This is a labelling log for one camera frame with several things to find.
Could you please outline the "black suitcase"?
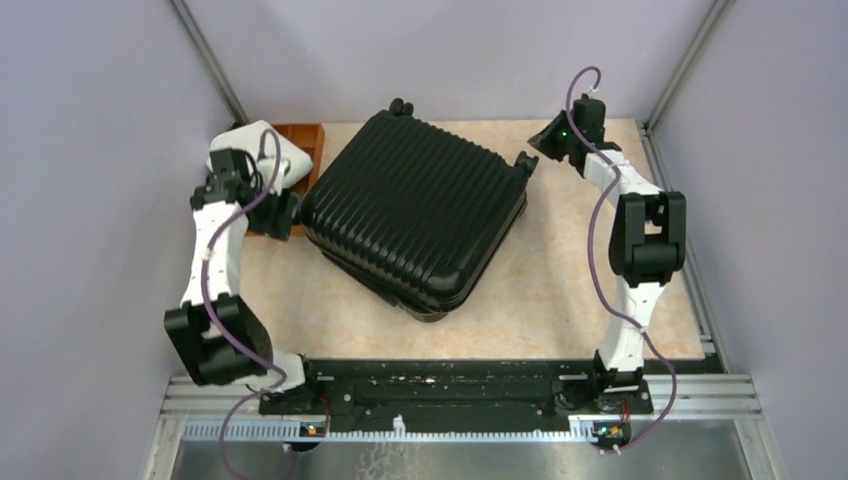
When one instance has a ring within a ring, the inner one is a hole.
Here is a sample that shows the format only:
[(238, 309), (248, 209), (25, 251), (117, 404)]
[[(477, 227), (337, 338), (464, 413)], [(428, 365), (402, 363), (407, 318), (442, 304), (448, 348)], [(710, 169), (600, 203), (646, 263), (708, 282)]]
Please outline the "black suitcase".
[(299, 211), (321, 253), (424, 323), (471, 295), (528, 200), (538, 158), (498, 153), (400, 98), (356, 132)]

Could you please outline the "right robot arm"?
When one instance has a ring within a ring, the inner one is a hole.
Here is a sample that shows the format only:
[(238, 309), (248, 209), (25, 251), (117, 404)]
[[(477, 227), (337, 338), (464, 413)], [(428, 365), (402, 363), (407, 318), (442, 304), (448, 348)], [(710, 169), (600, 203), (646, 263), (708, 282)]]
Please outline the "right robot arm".
[(550, 159), (567, 160), (615, 209), (608, 261), (616, 296), (605, 305), (610, 324), (586, 385), (589, 404), (612, 412), (640, 387), (644, 333), (685, 263), (687, 204), (682, 193), (644, 178), (617, 144), (606, 141), (605, 114), (603, 101), (584, 94), (528, 142)]

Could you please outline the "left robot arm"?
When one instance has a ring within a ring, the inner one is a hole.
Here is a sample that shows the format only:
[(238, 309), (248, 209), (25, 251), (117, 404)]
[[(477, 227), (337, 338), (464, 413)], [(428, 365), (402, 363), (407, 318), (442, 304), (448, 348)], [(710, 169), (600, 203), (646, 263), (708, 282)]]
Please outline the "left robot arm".
[(303, 414), (319, 404), (320, 386), (303, 375), (289, 379), (268, 330), (240, 292), (247, 233), (278, 240), (289, 236), (298, 198), (279, 183), (290, 164), (283, 148), (210, 151), (204, 182), (189, 200), (195, 241), (188, 282), (178, 305), (165, 312), (163, 324), (195, 384), (228, 385), (269, 376), (260, 390), (282, 390), (283, 401)]

